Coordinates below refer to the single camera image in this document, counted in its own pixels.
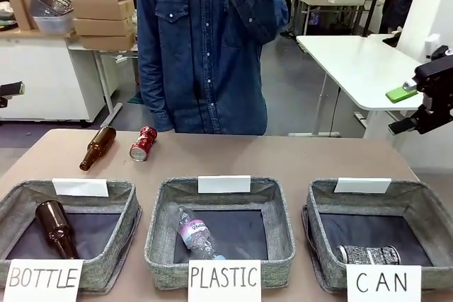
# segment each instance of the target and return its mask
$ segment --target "cardboard box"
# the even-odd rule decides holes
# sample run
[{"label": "cardboard box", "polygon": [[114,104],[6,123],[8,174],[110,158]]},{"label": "cardboard box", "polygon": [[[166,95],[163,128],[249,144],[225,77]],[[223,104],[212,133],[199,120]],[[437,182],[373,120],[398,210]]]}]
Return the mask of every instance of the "cardboard box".
[{"label": "cardboard box", "polygon": [[119,36],[134,32],[132,18],[122,21],[102,21],[96,19],[74,19],[78,35]]},{"label": "cardboard box", "polygon": [[122,21],[134,14],[133,0],[72,0],[74,14],[81,19]]},{"label": "cardboard box", "polygon": [[90,50],[99,51],[129,51],[135,44],[135,33],[123,37],[81,37],[82,46]]},{"label": "cardboard box", "polygon": [[31,0],[9,0],[11,8],[14,11],[17,24],[23,31],[38,29],[33,17],[29,14],[28,9],[31,5]]}]

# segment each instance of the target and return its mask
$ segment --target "red can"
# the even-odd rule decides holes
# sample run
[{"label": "red can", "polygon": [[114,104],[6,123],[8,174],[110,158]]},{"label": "red can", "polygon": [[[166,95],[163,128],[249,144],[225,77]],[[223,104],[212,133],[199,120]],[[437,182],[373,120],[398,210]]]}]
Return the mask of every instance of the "red can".
[{"label": "red can", "polygon": [[157,138],[157,131],[152,127],[143,127],[139,138],[130,148],[129,155],[134,161],[142,162],[148,157],[149,149]]}]

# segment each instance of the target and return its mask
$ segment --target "beige tabletop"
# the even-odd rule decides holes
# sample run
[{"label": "beige tabletop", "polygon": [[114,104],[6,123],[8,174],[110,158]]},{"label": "beige tabletop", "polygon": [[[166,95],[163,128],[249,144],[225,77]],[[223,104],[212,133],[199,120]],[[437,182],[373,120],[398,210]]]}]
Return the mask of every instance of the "beige tabletop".
[{"label": "beige tabletop", "polygon": [[[129,157],[136,132],[119,132],[105,158],[85,174],[79,170],[79,162],[93,135],[92,130],[52,130],[0,179],[1,196],[17,182],[28,179],[108,178],[129,180],[137,186],[143,216],[120,277],[108,295],[80,296],[78,301],[187,299],[185,289],[162,292],[154,288],[153,277],[144,261],[144,242],[161,181],[197,175],[258,175],[280,181],[296,238],[296,257],[289,286],[264,291],[264,301],[345,301],[344,296],[333,296],[319,288],[306,250],[300,213],[310,181],[336,177],[415,179],[402,157],[382,141],[162,134],[151,149],[148,161],[136,163]],[[441,195],[452,203],[453,194],[447,189]],[[423,300],[449,302],[453,301],[453,294],[427,294]]]},{"label": "beige tabletop", "polygon": [[72,38],[76,35],[76,31],[65,33],[63,35],[48,35],[42,33],[39,30],[21,30],[20,28],[14,28],[12,30],[1,31],[0,39],[9,38],[46,38],[46,39],[57,39],[57,38]]}]

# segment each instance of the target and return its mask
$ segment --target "bottle label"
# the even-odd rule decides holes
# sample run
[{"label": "bottle label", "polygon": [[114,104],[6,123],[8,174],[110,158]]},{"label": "bottle label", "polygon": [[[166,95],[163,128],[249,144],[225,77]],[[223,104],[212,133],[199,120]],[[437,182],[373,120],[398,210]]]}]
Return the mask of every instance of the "bottle label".
[{"label": "bottle label", "polygon": [[181,238],[183,238],[183,241],[185,243],[192,234],[204,230],[207,230],[205,222],[203,222],[201,219],[194,219],[193,221],[190,221],[189,223],[184,225],[184,227],[179,230],[179,234],[181,235]]}]

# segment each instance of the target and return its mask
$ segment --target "beer bottle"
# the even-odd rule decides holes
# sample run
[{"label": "beer bottle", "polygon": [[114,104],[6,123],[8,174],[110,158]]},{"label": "beer bottle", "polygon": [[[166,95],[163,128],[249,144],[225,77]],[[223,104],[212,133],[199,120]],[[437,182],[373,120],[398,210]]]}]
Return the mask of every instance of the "beer bottle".
[{"label": "beer bottle", "polygon": [[116,131],[112,127],[101,127],[93,140],[88,144],[84,160],[80,163],[80,170],[88,171],[100,157],[104,156],[112,146]]},{"label": "beer bottle", "polygon": [[79,258],[74,242],[74,229],[69,224],[66,212],[58,201],[46,201],[35,211],[47,244],[64,260]]}]

